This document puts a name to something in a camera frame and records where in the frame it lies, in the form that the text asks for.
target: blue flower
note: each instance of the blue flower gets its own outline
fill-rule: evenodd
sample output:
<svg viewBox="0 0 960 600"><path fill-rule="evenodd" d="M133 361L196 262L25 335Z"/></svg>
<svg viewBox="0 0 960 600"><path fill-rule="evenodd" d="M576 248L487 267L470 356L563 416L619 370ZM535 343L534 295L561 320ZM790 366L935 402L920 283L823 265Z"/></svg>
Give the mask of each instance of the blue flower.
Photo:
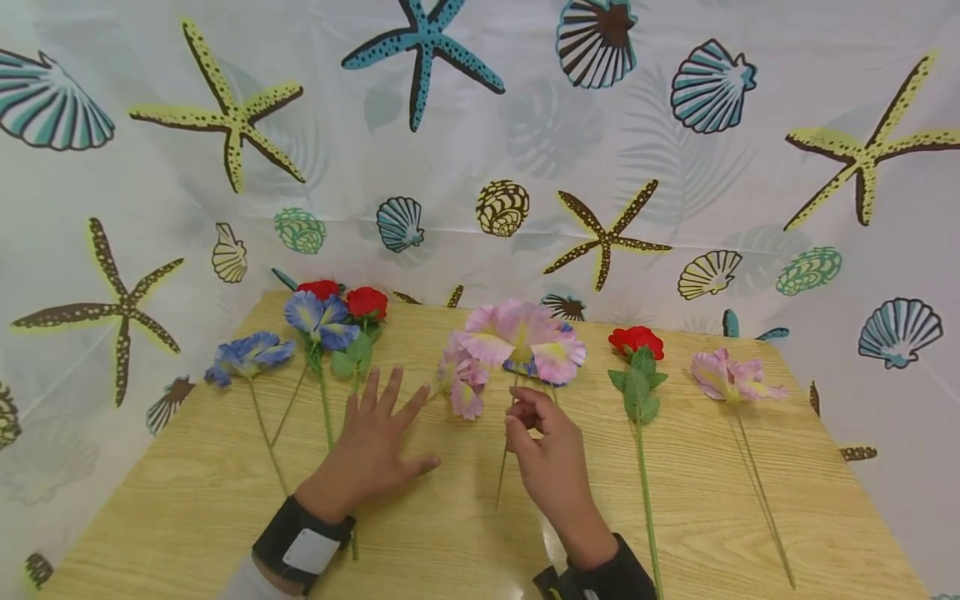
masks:
<svg viewBox="0 0 960 600"><path fill-rule="evenodd" d="M283 307L287 323L328 350L343 350L360 335L358 325L345 324L347 305L339 296L318 300L313 292L295 292Z"/></svg>
<svg viewBox="0 0 960 600"><path fill-rule="evenodd" d="M226 388L232 376L253 378L285 362L293 352L293 342L281 343L275 333L257 331L250 337L221 344L204 379Z"/></svg>

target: blue seashell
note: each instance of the blue seashell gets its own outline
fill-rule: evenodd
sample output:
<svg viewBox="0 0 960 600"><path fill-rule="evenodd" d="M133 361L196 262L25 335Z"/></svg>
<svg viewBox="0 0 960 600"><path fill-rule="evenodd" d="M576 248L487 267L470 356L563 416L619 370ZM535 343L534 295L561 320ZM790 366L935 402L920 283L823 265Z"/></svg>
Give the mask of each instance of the blue seashell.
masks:
<svg viewBox="0 0 960 600"><path fill-rule="evenodd" d="M0 127L35 148L88 150L113 139L113 121L60 65L0 50Z"/></svg>
<svg viewBox="0 0 960 600"><path fill-rule="evenodd" d="M610 87L636 67L628 32L636 25L630 0L569 0L560 13L556 51L576 87Z"/></svg>
<svg viewBox="0 0 960 600"><path fill-rule="evenodd" d="M920 360L917 350L944 335L940 315L918 299L894 298L880 305L860 330L857 353L883 361L887 369L905 369Z"/></svg>
<svg viewBox="0 0 960 600"><path fill-rule="evenodd" d="M670 106L684 127L717 133L740 124L743 95L756 87L756 67L731 58L716 39L697 46L673 78Z"/></svg>
<svg viewBox="0 0 960 600"><path fill-rule="evenodd" d="M420 228L420 203L413 198L391 198L376 210L376 226L383 245L392 252L403 252L423 242Z"/></svg>

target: sleeve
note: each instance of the sleeve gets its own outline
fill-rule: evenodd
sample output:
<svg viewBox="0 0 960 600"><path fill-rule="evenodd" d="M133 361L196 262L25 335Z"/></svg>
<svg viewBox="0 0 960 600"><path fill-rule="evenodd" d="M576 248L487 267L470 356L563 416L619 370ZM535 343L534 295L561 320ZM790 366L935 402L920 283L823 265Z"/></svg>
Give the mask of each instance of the sleeve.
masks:
<svg viewBox="0 0 960 600"><path fill-rule="evenodd" d="M227 587L218 600L293 600L298 596L288 596L266 580L260 569L253 564L253 557L247 555L227 583Z"/></svg>

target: right hand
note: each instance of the right hand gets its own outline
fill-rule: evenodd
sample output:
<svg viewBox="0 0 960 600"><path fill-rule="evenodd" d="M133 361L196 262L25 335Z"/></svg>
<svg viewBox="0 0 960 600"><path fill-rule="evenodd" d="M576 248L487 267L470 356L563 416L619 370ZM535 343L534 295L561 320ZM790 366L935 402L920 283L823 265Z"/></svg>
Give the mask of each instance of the right hand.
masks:
<svg viewBox="0 0 960 600"><path fill-rule="evenodd" d="M530 498L557 530L570 561L590 570L611 560L617 542L600 516L587 476L584 436L570 417L543 392L510 389L507 441L520 464ZM543 434L539 440L528 430Z"/></svg>

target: pink pansy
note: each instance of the pink pansy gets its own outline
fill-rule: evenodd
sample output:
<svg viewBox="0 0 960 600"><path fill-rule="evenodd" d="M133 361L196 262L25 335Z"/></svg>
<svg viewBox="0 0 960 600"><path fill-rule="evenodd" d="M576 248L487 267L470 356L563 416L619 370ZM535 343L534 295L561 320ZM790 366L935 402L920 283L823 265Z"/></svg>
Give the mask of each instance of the pink pansy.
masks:
<svg viewBox="0 0 960 600"><path fill-rule="evenodd" d="M714 400L736 404L743 400L774 400L786 397L783 386L763 385L763 363L759 359L740 363L731 360L726 348L713 354L697 352L693 355L690 372L704 394Z"/></svg>
<svg viewBox="0 0 960 600"><path fill-rule="evenodd" d="M517 300L481 306L467 318L461 343L484 364L565 385L587 360L587 347L550 315L547 306Z"/></svg>
<svg viewBox="0 0 960 600"><path fill-rule="evenodd" d="M475 420L483 413L480 393L487 383L487 369L460 344L458 334L450 341L437 368L441 392L450 398L453 412L466 420Z"/></svg>

